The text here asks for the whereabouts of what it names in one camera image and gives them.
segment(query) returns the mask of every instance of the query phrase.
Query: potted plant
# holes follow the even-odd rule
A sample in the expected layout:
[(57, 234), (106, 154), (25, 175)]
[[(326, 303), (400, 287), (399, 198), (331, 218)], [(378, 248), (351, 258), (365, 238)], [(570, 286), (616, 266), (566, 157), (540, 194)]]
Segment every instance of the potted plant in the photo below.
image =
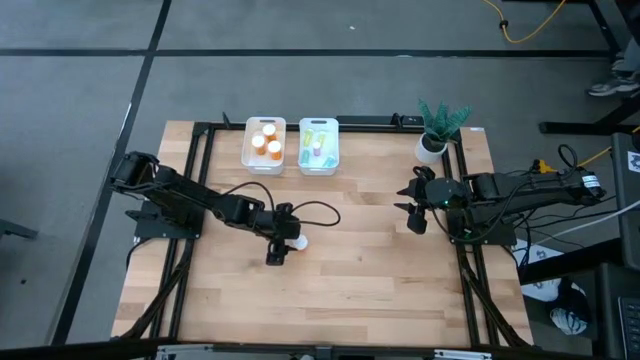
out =
[(433, 164), (447, 149), (449, 138), (469, 118), (471, 108), (465, 106), (449, 115), (449, 107), (441, 102), (435, 117), (423, 100), (418, 102), (418, 108), (424, 119), (424, 133), (416, 144), (416, 157), (425, 164)]

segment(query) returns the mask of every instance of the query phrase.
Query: gray carpet floor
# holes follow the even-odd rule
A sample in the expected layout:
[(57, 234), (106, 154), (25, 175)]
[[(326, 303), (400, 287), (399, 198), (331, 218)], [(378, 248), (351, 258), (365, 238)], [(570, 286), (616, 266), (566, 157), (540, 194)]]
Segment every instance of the gray carpet floor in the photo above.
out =
[[(498, 4), (514, 38), (555, 6)], [(161, 5), (4, 0), (0, 48), (144, 49)], [(629, 35), (613, 2), (599, 5), (626, 44)], [(581, 4), (566, 6), (534, 40), (510, 45), (497, 15), (481, 0), (174, 0), (159, 48), (553, 50), (605, 49), (606, 43)], [(0, 218), (40, 231), (35, 241), (8, 236), (0, 242), (0, 348), (48, 341), (141, 65), (141, 57), (0, 57)], [(423, 98), (473, 106), (469, 125), (486, 128), (497, 171), (527, 168), (534, 158), (561, 166), (559, 144), (586, 158), (609, 139), (545, 136), (537, 123), (593, 121), (618, 106), (618, 99), (584, 94), (608, 69), (605, 59), (156, 58), (127, 149), (156, 152), (167, 120), (218, 121), (223, 111), (235, 121), (254, 114), (291, 121), (416, 114)], [(603, 159), (591, 169), (613, 194), (610, 162)], [(71, 342), (109, 337), (134, 229), (124, 210), (135, 206), (119, 196), (111, 202)], [(571, 209), (556, 206), (545, 213)], [(611, 221), (566, 239), (588, 245), (617, 231)], [(557, 242), (549, 246), (572, 250)], [(542, 317), (531, 319), (536, 344), (576, 353), (590, 348), (587, 339), (563, 336)]]

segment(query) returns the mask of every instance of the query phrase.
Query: green object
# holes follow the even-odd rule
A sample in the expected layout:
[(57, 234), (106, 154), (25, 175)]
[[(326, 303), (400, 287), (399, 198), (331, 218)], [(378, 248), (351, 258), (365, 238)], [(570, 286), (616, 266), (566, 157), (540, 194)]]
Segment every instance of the green object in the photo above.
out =
[(334, 166), (336, 166), (336, 159), (333, 156), (329, 156), (322, 164), (323, 168), (332, 168)]
[(305, 150), (302, 152), (302, 160), (300, 160), (300, 164), (306, 165), (309, 163), (309, 150)]
[(326, 139), (327, 134), (322, 132), (320, 133), (320, 135), (318, 135), (318, 142), (320, 143), (320, 147), (322, 147), (324, 145), (324, 140)]
[(311, 144), (311, 139), (313, 139), (313, 130), (307, 129), (304, 132), (304, 146), (309, 146)]
[(471, 115), (471, 107), (465, 106), (456, 112), (449, 114), (449, 106), (440, 102), (436, 116), (429, 110), (429, 106), (423, 100), (418, 101), (418, 109), (424, 119), (424, 133), (429, 139), (438, 142), (446, 142), (455, 134)]

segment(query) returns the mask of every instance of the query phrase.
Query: white bottle cap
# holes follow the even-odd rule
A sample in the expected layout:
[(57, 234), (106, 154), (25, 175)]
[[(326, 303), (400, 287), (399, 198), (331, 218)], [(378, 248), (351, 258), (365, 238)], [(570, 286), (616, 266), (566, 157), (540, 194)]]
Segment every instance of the white bottle cap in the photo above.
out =
[(298, 251), (306, 249), (308, 245), (309, 245), (309, 240), (307, 240), (307, 237), (302, 234), (300, 234), (300, 236), (297, 239), (289, 243), (289, 246), (291, 246), (292, 248)]
[(264, 146), (264, 136), (256, 135), (251, 139), (251, 145), (255, 148), (261, 148)]
[(271, 136), (276, 133), (276, 126), (273, 124), (267, 124), (262, 128), (262, 132), (267, 136)]
[(280, 144), (280, 141), (274, 140), (269, 142), (269, 145), (267, 145), (267, 149), (269, 149), (270, 153), (276, 153), (282, 150), (282, 145)]

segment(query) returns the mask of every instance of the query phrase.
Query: yellow cable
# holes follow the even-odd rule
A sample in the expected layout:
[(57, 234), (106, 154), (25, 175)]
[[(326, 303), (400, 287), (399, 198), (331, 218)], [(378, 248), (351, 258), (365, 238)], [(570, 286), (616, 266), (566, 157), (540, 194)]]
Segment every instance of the yellow cable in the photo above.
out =
[[(640, 131), (640, 126), (638, 126), (637, 128), (633, 129), (633, 131), (632, 131), (631, 133), (633, 134), (633, 133), (636, 133), (636, 132), (638, 132), (638, 131)], [(608, 153), (609, 151), (611, 151), (611, 146), (609, 146), (608, 148), (606, 148), (606, 149), (604, 149), (604, 150), (600, 151), (599, 153), (595, 154), (594, 156), (592, 156), (592, 157), (588, 158), (587, 160), (585, 160), (585, 161), (581, 162), (580, 164), (578, 164), (578, 166), (585, 166), (585, 165), (587, 165), (588, 163), (592, 162), (593, 160), (595, 160), (595, 159), (599, 158), (600, 156), (602, 156), (602, 155), (604, 155), (604, 154)]]
[[(491, 2), (491, 1), (489, 1), (489, 0), (482, 0), (482, 1), (484, 1), (484, 2), (485, 2), (485, 3), (487, 3), (488, 5), (491, 5), (491, 7), (492, 7), (492, 8), (494, 8), (494, 9), (496, 10), (496, 12), (498, 13), (498, 15), (500, 15), (500, 21), (504, 21), (504, 20), (505, 20), (505, 19), (504, 19), (504, 14), (502, 13), (502, 10), (500, 10), (500, 8), (499, 8), (499, 7), (497, 7), (494, 3), (492, 3), (492, 2)], [(566, 4), (566, 3), (567, 3), (567, 0), (562, 0), (562, 2), (560, 2), (560, 4), (558, 4), (558, 6), (557, 6), (557, 7), (556, 7), (556, 9), (551, 13), (551, 15), (549, 15), (549, 17), (548, 17), (545, 21), (543, 21), (543, 22), (542, 22), (542, 24), (540, 24), (540, 26), (538, 26), (538, 28), (537, 28), (534, 32), (532, 32), (531, 34), (529, 34), (529, 35), (527, 35), (527, 36), (523, 37), (523, 38), (522, 38), (522, 39), (520, 39), (520, 40), (513, 40), (513, 39), (511, 39), (511, 38), (509, 37), (509, 33), (507, 32), (507, 27), (506, 27), (505, 25), (502, 25), (502, 26), (501, 26), (501, 28), (502, 28), (502, 32), (504, 33), (504, 37), (507, 39), (507, 41), (509, 41), (509, 42), (510, 42), (510, 43), (512, 43), (512, 44), (520, 44), (520, 43), (523, 43), (523, 42), (525, 42), (525, 41), (527, 41), (527, 40), (531, 39), (532, 37), (534, 37), (534, 36), (538, 35), (538, 33), (539, 33), (542, 29), (544, 29), (544, 27), (545, 27), (545, 26), (547, 26), (547, 24), (549, 24), (549, 21), (551, 21), (551, 19), (553, 19), (553, 18), (558, 14), (558, 12), (560, 11), (560, 9), (562, 9), (562, 7), (564, 6), (564, 4)]]

